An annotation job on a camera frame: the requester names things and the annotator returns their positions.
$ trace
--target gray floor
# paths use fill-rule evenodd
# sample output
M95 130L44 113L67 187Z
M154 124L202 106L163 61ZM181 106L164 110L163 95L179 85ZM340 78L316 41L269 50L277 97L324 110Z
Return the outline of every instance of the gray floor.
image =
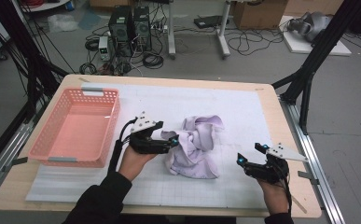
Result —
M56 9L50 13L67 13ZM82 10L71 12L77 21ZM192 23L183 22L188 27ZM101 20L93 29L107 23ZM91 30L49 34L55 46L77 70L86 61L85 37ZM361 45L361 41L352 39ZM329 56L318 70L312 85L308 131L325 170L330 187L347 223L361 223L361 48L342 42L353 53L350 57ZM176 35L178 54L169 59L167 50L161 69L144 67L132 70L130 77L164 77L232 82L273 83L295 71L305 61L306 54L290 53L285 42L271 44L268 49L250 56L231 51L222 60L215 36ZM69 70L52 48L52 61ZM285 88L277 90L282 93ZM11 60L0 61L0 134L23 106L26 98ZM66 213L0 212L0 223L60 223ZM326 216L317 219L296 219L297 223L327 223ZM262 218L238 218L238 223L263 223Z

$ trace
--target brown box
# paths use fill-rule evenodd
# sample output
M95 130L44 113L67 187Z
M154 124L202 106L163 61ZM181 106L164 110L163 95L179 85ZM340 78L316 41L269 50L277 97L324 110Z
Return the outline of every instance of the brown box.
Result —
M90 0L90 6L97 9L112 10L114 6L133 6L132 0Z
M320 11L335 15L343 0L289 0L285 9L286 16L302 16L305 12Z
M261 4L238 2L233 13L236 26L241 29L277 29L288 0L265 0Z

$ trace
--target person's right hand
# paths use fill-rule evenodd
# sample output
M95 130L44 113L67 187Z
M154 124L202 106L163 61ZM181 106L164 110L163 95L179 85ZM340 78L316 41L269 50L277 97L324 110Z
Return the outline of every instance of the person's right hand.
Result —
M140 154L130 146L125 149L118 172L130 181L133 181L142 172L145 164L157 154Z
M267 205L270 215L278 213L288 213L288 201L285 195L285 189L280 183L272 185L263 180L257 180L264 192L264 201Z

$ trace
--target basket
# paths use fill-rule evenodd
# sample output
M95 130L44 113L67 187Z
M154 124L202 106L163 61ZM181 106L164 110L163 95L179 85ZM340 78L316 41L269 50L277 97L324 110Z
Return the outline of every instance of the basket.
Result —
M104 167L118 113L118 90L63 90L29 158L51 166Z

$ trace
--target person's arm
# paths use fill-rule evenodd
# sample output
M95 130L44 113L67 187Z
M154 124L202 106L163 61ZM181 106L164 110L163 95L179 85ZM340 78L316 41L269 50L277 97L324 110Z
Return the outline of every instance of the person's arm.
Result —
M270 212L270 216L265 218L265 223L294 224L291 215L288 213L288 201L285 195L285 189L265 181L258 180L257 182L264 192L264 201Z
M133 148L127 147L118 172L109 171L101 185L89 187L81 195L76 207L64 223L113 224L122 211L122 201L131 189L132 181L142 172L145 164L155 156L139 154Z

